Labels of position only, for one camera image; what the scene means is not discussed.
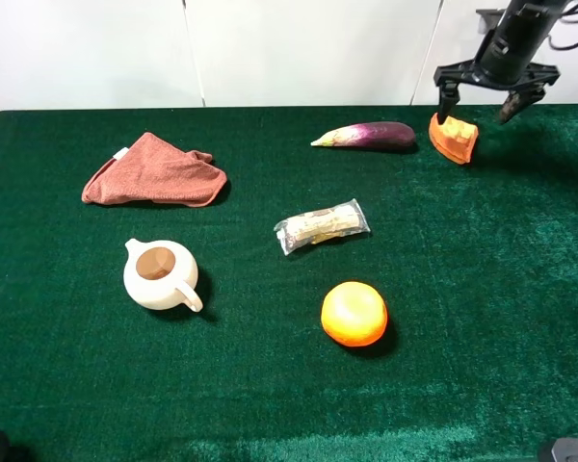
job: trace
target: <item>purple eggplant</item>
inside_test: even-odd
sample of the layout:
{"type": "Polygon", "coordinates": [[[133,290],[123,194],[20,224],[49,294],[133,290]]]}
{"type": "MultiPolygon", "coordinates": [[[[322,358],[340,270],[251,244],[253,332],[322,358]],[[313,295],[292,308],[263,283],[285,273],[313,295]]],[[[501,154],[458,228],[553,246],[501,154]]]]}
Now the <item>purple eggplant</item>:
{"type": "Polygon", "coordinates": [[[400,122],[369,122],[337,128],[313,141],[311,146],[363,147],[397,151],[415,143],[415,132],[400,122]]]}

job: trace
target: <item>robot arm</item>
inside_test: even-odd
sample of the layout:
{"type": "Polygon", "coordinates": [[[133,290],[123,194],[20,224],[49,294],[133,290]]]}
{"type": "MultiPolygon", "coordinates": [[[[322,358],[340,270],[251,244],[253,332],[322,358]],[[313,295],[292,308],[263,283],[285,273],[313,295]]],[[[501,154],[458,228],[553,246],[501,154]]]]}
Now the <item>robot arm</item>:
{"type": "Polygon", "coordinates": [[[569,0],[512,0],[505,10],[477,10],[487,32],[475,58],[440,66],[437,119],[443,123],[460,101],[459,84],[504,90],[509,96],[499,118],[506,123],[545,96],[544,86],[559,78],[554,65],[531,63],[569,0]]]}

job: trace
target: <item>folded towel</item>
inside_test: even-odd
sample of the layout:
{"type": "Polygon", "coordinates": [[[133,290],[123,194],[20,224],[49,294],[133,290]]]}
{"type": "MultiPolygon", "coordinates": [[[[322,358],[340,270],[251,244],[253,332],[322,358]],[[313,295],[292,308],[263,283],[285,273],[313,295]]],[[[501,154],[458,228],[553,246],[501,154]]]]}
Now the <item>folded towel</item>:
{"type": "Polygon", "coordinates": [[[88,182],[82,200],[88,204],[122,204],[151,200],[203,207],[217,196],[227,177],[210,165],[213,157],[184,152],[151,133],[122,149],[88,182]]]}

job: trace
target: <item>clear plastic wrapper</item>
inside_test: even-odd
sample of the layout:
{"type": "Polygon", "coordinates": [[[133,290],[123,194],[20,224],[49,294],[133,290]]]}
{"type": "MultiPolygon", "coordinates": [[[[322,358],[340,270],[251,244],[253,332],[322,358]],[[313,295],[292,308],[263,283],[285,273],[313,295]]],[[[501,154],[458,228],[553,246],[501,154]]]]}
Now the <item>clear plastic wrapper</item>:
{"type": "Polygon", "coordinates": [[[285,255],[307,244],[331,238],[370,233],[366,217],[355,199],[328,209],[306,212],[284,219],[274,227],[285,255]]]}

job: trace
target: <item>white teapot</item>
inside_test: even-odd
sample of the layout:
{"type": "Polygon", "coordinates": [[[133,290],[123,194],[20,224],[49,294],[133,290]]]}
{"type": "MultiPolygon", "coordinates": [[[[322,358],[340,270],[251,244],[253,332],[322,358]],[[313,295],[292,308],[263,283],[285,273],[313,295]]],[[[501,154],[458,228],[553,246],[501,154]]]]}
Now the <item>white teapot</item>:
{"type": "Polygon", "coordinates": [[[184,303],[195,312],[201,311],[203,303],[195,292],[197,262],[184,245],[131,239],[126,249],[124,287],[133,300],[150,310],[167,310],[184,303]]]}

